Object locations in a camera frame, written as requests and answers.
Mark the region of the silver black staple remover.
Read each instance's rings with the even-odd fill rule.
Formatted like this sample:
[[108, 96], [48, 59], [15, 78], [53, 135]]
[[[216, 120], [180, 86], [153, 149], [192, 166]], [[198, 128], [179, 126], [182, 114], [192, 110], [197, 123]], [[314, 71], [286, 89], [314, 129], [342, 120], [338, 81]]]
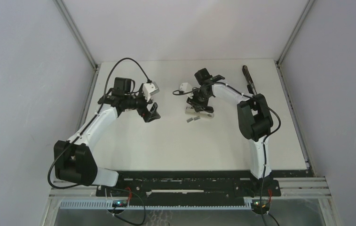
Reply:
[[190, 106], [190, 105], [186, 106], [185, 113], [187, 115], [191, 115], [193, 117], [200, 117], [200, 118], [212, 119], [214, 117], [214, 113], [208, 113], [208, 112], [205, 112], [205, 111], [196, 112], [194, 107]]

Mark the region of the black stapler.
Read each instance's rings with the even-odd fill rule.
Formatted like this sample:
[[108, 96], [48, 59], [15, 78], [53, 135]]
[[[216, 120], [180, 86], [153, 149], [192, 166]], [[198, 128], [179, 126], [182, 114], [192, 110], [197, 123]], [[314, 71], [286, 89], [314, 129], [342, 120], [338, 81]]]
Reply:
[[250, 94], [257, 95], [254, 82], [253, 82], [253, 80], [251, 78], [251, 75], [249, 73], [248, 67], [246, 65], [242, 66], [242, 73], [243, 73], [243, 75], [244, 75], [244, 77], [246, 79], [246, 82], [247, 82], [248, 92]]

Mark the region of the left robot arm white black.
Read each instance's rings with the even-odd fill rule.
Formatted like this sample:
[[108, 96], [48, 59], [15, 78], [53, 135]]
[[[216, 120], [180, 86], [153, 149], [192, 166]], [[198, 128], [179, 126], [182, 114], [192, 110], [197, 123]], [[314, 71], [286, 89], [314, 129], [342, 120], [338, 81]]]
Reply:
[[136, 110], [145, 122], [160, 119], [158, 105], [153, 95], [159, 92], [153, 81], [143, 83], [138, 91], [131, 90], [132, 79], [117, 77], [114, 86], [98, 100], [98, 109], [74, 135], [54, 145], [54, 162], [49, 172], [59, 180], [76, 186], [107, 186], [114, 196], [125, 191], [125, 183], [119, 180], [118, 172], [99, 167], [93, 156], [93, 149], [106, 129], [127, 110]]

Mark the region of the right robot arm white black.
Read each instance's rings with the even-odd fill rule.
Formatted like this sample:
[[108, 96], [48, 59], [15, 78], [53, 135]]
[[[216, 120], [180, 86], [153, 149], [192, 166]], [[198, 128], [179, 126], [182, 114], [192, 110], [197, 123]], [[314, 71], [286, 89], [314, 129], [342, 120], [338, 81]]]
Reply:
[[212, 76], [206, 68], [197, 71], [195, 78], [199, 87], [185, 82], [178, 89], [179, 94], [187, 96], [186, 113], [212, 118], [214, 109], [208, 104], [212, 97], [221, 98], [236, 107], [239, 131], [250, 146], [250, 172], [255, 178], [250, 183], [250, 189], [256, 196], [264, 195], [269, 189], [268, 182], [263, 178], [271, 172], [268, 164], [268, 141], [273, 126], [271, 109], [265, 96], [239, 92], [223, 76]]

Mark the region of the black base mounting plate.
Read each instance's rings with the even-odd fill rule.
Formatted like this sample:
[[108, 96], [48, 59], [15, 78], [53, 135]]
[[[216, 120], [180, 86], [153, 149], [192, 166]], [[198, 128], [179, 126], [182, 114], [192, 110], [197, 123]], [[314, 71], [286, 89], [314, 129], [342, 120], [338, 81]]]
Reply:
[[[146, 205], [217, 205], [239, 204], [244, 198], [268, 199], [282, 195], [280, 184], [272, 176], [255, 179], [249, 170], [223, 171], [128, 171], [120, 170], [117, 185], [130, 187], [140, 195]], [[111, 187], [95, 190], [97, 197], [110, 194]], [[128, 193], [112, 192], [113, 197], [126, 197]], [[131, 204], [141, 204], [133, 196]]]

